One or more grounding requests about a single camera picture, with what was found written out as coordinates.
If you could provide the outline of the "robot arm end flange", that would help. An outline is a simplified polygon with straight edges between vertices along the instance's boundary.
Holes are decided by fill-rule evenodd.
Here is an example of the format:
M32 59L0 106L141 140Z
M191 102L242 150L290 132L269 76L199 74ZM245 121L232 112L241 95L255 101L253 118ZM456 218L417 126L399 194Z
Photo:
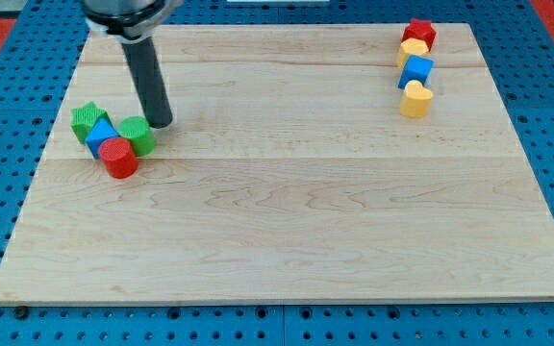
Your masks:
M125 42L150 37L184 0L82 0L89 28Z

